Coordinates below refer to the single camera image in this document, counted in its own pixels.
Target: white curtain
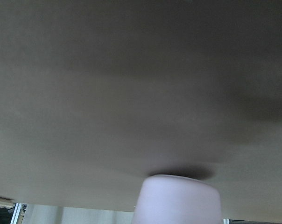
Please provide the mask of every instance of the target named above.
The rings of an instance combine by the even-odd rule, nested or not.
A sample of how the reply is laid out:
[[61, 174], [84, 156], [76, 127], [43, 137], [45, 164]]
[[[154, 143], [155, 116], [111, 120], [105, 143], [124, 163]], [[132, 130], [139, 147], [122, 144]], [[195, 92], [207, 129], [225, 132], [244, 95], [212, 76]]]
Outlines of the white curtain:
[[27, 205], [22, 224], [131, 224], [133, 212]]

